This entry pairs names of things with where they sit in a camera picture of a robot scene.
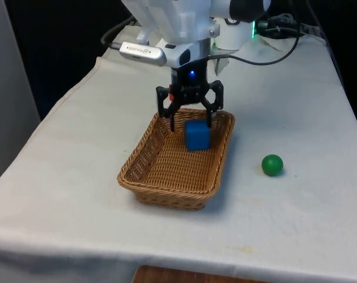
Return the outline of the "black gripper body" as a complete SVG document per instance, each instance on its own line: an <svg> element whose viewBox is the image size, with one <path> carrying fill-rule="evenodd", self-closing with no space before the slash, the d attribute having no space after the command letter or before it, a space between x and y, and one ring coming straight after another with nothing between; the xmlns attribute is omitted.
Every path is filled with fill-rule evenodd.
<svg viewBox="0 0 357 283"><path fill-rule="evenodd" d="M180 68L172 68L169 89L171 104L210 105L206 98L210 90L207 81L207 59L190 62Z"/></svg>

